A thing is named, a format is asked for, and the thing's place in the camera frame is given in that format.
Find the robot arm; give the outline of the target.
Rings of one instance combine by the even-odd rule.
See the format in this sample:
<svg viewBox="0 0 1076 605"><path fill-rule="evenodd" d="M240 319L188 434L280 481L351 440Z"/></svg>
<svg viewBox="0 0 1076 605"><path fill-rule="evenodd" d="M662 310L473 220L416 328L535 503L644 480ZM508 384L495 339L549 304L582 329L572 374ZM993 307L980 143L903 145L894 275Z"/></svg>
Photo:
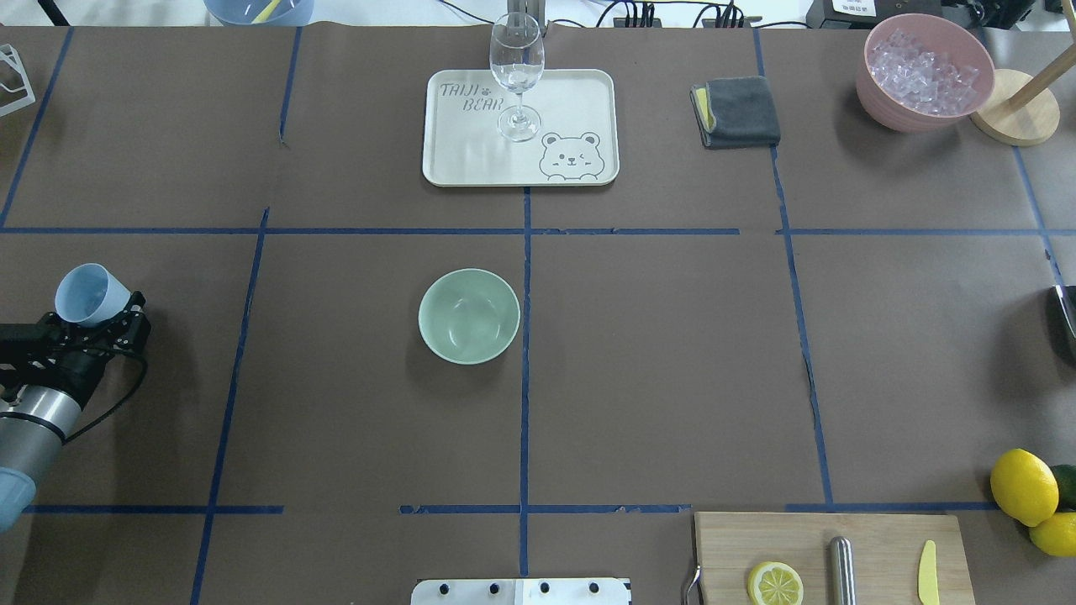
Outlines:
<svg viewBox="0 0 1076 605"><path fill-rule="evenodd" d="M118 314L83 327L46 313L34 324L1 327L1 529L8 532L34 501L38 487L63 445L115 413L148 371L151 325L145 295L132 292ZM76 430L77 418L115 357L134 360L134 385L105 413Z"/></svg>

